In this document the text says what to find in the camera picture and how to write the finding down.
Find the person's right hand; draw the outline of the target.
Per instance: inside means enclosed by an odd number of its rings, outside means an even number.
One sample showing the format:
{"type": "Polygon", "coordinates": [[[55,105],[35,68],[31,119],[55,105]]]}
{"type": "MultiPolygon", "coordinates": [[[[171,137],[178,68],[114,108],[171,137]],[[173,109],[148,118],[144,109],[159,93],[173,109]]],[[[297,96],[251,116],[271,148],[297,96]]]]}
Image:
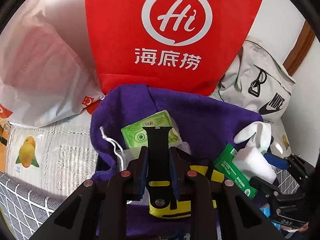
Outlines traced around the person's right hand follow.
{"type": "Polygon", "coordinates": [[[281,225],[280,232],[284,235],[286,239],[291,239],[294,236],[301,236],[303,233],[307,232],[308,228],[309,228],[308,222],[298,229],[281,225]]]}

